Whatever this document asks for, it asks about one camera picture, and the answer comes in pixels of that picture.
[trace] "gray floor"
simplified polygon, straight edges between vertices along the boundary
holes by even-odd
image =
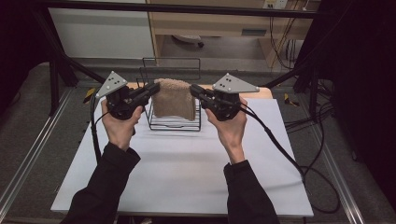
[[[262,84],[287,70],[279,66],[268,69],[260,52],[258,41],[254,38],[205,37],[205,46],[199,49],[168,36],[163,46],[165,57],[199,57],[204,70],[203,82],[217,80],[222,71],[233,71],[238,76],[248,79],[253,84]],[[105,74],[108,68],[102,67],[98,72]],[[134,69],[126,69],[129,78],[135,78]],[[303,119],[306,114],[301,106],[284,104],[284,93],[293,101],[306,98],[305,94],[294,94],[289,86],[293,80],[273,89],[278,100],[282,117],[285,121]],[[50,111],[49,71],[46,66],[32,70],[28,80],[21,88],[21,99],[1,117],[0,121],[0,192],[6,190],[34,143]],[[6,223],[16,223],[18,218],[33,218],[38,223],[56,222],[64,215],[52,213],[50,206],[56,196],[55,190],[62,184],[73,157],[78,149],[87,121],[89,105],[82,103],[89,87],[73,89],[67,107],[52,131],[47,144],[27,176],[19,194],[11,205]],[[386,198],[378,188],[366,166],[351,159],[350,147],[337,118],[328,118],[324,123],[325,140],[342,175],[344,176],[354,200],[366,223],[396,223],[396,215]],[[313,129],[304,129],[290,134],[290,142],[297,162],[308,164],[318,151]],[[325,162],[320,159],[315,165],[329,177]],[[315,174],[307,177],[307,188],[312,204],[331,209],[336,201],[328,185]],[[283,223],[302,223],[300,219],[282,218]],[[327,215],[315,211],[315,216],[307,219],[308,223],[349,223],[343,207],[335,214]]]

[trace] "metal bracket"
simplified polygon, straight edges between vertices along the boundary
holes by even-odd
[[[227,73],[218,82],[213,84],[213,90],[227,93],[239,93],[257,92],[260,91],[260,88]]]
[[[107,96],[111,92],[117,91],[122,87],[126,86],[127,84],[128,82],[123,77],[120,77],[120,75],[112,71],[108,76],[108,78],[106,79],[103,86],[101,87],[101,89],[99,90],[99,92],[96,93],[95,97],[99,99],[104,96]]]

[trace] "white table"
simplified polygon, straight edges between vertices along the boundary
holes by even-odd
[[[247,101],[294,158],[276,100]],[[99,118],[100,114],[98,106],[95,117]],[[223,167],[229,160],[205,111],[200,132],[151,131],[146,116],[142,116],[135,128],[137,134],[132,138],[131,147],[142,160],[132,171],[120,198],[120,214],[195,217],[227,214],[228,191]],[[102,122],[98,122],[97,129],[103,148],[107,136]],[[247,118],[243,145],[246,158],[271,198],[276,213],[287,217],[312,217],[300,174],[253,118]],[[86,132],[52,211],[68,211],[74,194],[87,186],[95,165],[92,134]]]

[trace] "person's right hand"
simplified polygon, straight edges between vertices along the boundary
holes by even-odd
[[[248,102],[240,97],[242,107],[246,108]],[[220,142],[225,147],[231,164],[238,163],[245,160],[244,149],[242,148],[242,138],[245,133],[245,126],[247,124],[247,115],[239,111],[233,118],[225,121],[218,121],[216,116],[209,109],[205,110],[207,119],[218,130]]]

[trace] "black controller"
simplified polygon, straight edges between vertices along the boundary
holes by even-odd
[[[159,83],[149,83],[144,87],[129,89],[127,86],[120,88],[106,96],[107,108],[111,116],[116,119],[129,119],[138,106],[149,103],[149,98],[160,91]]]
[[[190,86],[190,92],[201,102],[202,108],[210,109],[219,121],[233,119],[241,107],[239,93],[205,90],[196,84]]]

